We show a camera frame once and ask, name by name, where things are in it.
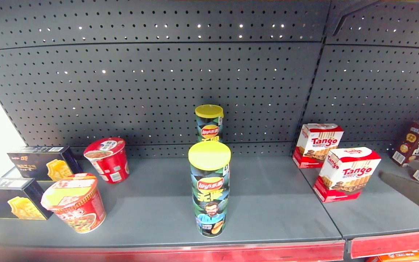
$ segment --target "yellow lid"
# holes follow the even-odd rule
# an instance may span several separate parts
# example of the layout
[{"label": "yellow lid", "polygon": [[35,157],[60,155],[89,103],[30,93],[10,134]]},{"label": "yellow lid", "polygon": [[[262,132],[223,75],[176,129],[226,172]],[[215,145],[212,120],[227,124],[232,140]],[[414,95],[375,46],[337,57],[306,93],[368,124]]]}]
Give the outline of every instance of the yellow lid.
[{"label": "yellow lid", "polygon": [[224,110],[220,106],[214,104],[203,104],[195,109],[195,114],[200,118],[217,118],[224,117]]},{"label": "yellow lid", "polygon": [[231,150],[218,141],[203,141],[194,144],[188,151],[192,166],[213,171],[225,167],[231,160]]}]

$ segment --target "wafer image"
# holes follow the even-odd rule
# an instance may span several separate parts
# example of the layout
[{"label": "wafer image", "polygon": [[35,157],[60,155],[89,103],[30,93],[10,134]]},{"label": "wafer image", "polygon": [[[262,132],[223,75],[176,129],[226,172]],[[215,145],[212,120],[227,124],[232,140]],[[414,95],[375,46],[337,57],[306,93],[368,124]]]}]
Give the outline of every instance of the wafer image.
[{"label": "wafer image", "polygon": [[300,154],[303,155],[305,153],[305,148],[302,146],[298,147],[298,150],[300,151]]},{"label": "wafer image", "polygon": [[321,179],[323,180],[324,185],[326,187],[331,187],[332,186],[332,181],[328,177],[321,177]]},{"label": "wafer image", "polygon": [[65,177],[72,175],[69,166],[63,160],[55,159],[46,164],[48,167],[48,177],[53,181],[59,181]]},{"label": "wafer image", "polygon": [[11,207],[11,212],[19,219],[45,220],[37,207],[25,197],[14,197],[7,201]]},{"label": "wafer image", "polygon": [[319,151],[308,150],[305,156],[313,159],[318,159],[319,161],[324,161],[326,159],[327,153],[331,149],[335,149],[337,146],[331,146],[329,148],[321,149]]},{"label": "wafer image", "polygon": [[354,194],[356,191],[363,189],[366,186],[368,180],[370,180],[371,176],[362,177],[359,179],[355,179],[349,182],[346,182],[340,186],[340,190],[345,192],[346,194]]}]

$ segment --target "instant noodle cup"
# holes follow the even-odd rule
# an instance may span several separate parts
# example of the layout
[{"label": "instant noodle cup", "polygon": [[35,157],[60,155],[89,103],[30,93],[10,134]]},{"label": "instant noodle cup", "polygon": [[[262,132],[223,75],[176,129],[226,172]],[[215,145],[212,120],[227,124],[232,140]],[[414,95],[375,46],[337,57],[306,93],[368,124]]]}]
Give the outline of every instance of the instant noodle cup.
[{"label": "instant noodle cup", "polygon": [[220,106],[204,104],[195,109],[198,141],[223,141],[224,111]]},{"label": "instant noodle cup", "polygon": [[125,141],[121,138],[106,138],[93,142],[83,151],[83,156],[92,163],[101,178],[108,183],[119,183],[130,173],[125,153]]},{"label": "instant noodle cup", "polygon": [[217,141],[204,141],[188,151],[191,164],[196,227],[205,237],[217,237],[226,227],[231,150]]},{"label": "instant noodle cup", "polygon": [[43,193],[41,205],[53,211],[75,232],[91,232],[100,226],[106,217],[97,183],[98,179],[88,173],[63,178]]}]

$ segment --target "product label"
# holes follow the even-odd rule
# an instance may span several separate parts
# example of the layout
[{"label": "product label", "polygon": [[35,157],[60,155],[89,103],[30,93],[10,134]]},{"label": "product label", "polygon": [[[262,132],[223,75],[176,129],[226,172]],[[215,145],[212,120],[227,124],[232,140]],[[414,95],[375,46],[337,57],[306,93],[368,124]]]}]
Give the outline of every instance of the product label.
[{"label": "product label", "polygon": [[229,177],[229,165],[214,171],[191,166],[193,210],[197,228],[205,237],[218,236],[226,226]]},{"label": "product label", "polygon": [[98,150],[107,151],[115,148],[117,146],[117,142],[113,140],[107,140],[100,144],[100,148]]},{"label": "product label", "polygon": [[196,116],[198,141],[223,141],[223,118],[200,118]]}]

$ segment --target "perforated metal panel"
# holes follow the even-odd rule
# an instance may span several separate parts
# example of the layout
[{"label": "perforated metal panel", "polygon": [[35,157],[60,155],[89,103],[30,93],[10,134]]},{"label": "perforated metal panel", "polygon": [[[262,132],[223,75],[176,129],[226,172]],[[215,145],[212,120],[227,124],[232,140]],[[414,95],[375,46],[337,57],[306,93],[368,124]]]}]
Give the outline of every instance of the perforated metal panel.
[{"label": "perforated metal panel", "polygon": [[419,1],[333,1],[333,14],[337,10],[350,11],[340,19],[329,19],[326,43],[419,47]]},{"label": "perforated metal panel", "polygon": [[[233,156],[285,156],[292,147],[291,142],[276,143],[226,143]],[[129,158],[186,158],[191,144],[170,144],[158,146],[126,146]],[[83,158],[85,147],[72,147],[72,152]]]},{"label": "perforated metal panel", "polygon": [[65,45],[0,50],[0,103],[32,144],[192,144],[196,106],[227,142],[293,141],[320,43]]},{"label": "perforated metal panel", "polygon": [[343,141],[394,140],[419,119],[419,48],[327,45],[305,122],[337,123]]},{"label": "perforated metal panel", "polygon": [[0,0],[0,48],[320,41],[328,1]]}]

